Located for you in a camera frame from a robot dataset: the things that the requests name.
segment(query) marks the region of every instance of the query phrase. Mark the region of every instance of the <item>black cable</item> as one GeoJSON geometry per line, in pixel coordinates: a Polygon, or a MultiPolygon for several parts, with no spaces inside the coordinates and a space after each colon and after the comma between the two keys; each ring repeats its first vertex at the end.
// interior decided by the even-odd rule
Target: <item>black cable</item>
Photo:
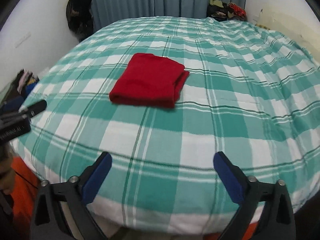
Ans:
{"type": "Polygon", "coordinates": [[[16,172],[16,174],[21,177],[22,179],[24,179],[26,182],[28,182],[32,187],[38,189],[38,187],[36,187],[35,185],[33,185],[29,180],[27,180],[25,177],[21,176],[18,172],[16,172]]]}

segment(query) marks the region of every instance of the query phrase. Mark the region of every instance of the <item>red folded cloth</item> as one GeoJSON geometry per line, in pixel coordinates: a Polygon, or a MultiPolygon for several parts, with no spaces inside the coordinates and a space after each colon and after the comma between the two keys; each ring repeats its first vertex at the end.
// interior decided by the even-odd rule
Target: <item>red folded cloth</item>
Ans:
{"type": "Polygon", "coordinates": [[[149,53],[136,53],[109,94],[111,102],[174,108],[189,75],[184,65],[149,53]]]}

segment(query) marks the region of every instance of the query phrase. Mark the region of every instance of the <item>bed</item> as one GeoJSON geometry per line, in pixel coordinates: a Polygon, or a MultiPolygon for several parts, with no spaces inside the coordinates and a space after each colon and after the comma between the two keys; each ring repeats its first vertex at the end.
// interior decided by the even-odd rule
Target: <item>bed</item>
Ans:
{"type": "Polygon", "coordinates": [[[92,212],[141,230],[218,232],[238,206],[213,168],[215,152],[260,181],[283,179],[295,212],[319,190],[319,80],[319,63],[305,48],[248,22],[121,20],[50,69],[24,103],[45,99],[47,110],[12,145],[51,183],[109,151],[113,166],[92,212]],[[110,102],[138,52],[190,72],[174,109],[110,102]]]}

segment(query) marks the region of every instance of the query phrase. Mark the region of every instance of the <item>bolt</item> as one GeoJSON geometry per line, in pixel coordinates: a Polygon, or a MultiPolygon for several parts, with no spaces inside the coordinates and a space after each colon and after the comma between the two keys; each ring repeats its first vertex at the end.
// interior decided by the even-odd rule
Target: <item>bolt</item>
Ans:
{"type": "Polygon", "coordinates": [[[42,187],[45,187],[45,186],[47,186],[49,184],[49,181],[48,180],[43,180],[43,181],[41,181],[41,186],[42,187]]]}
{"type": "Polygon", "coordinates": [[[255,176],[252,176],[252,175],[248,176],[248,180],[250,182],[257,182],[257,178],[255,176]]]}
{"type": "Polygon", "coordinates": [[[285,182],[284,182],[284,180],[282,180],[282,179],[278,180],[278,183],[279,183],[279,185],[281,185],[281,186],[285,186],[285,182]]]}
{"type": "Polygon", "coordinates": [[[75,182],[77,182],[78,180],[79,180],[78,176],[72,176],[72,177],[70,177],[69,182],[75,183],[75,182]]]}

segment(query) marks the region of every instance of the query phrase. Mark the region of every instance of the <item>white wall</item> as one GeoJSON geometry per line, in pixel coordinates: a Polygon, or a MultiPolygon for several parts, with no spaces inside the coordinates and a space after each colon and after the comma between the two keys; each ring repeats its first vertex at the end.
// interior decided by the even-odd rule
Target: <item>white wall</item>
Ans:
{"type": "Polygon", "coordinates": [[[315,32],[320,33],[320,22],[305,0],[246,0],[245,10],[248,21],[256,23],[264,4],[279,8],[283,13],[294,16],[315,32]]]}
{"type": "Polygon", "coordinates": [[[0,31],[0,90],[22,68],[38,74],[78,44],[68,29],[67,2],[20,0],[0,31]]]}

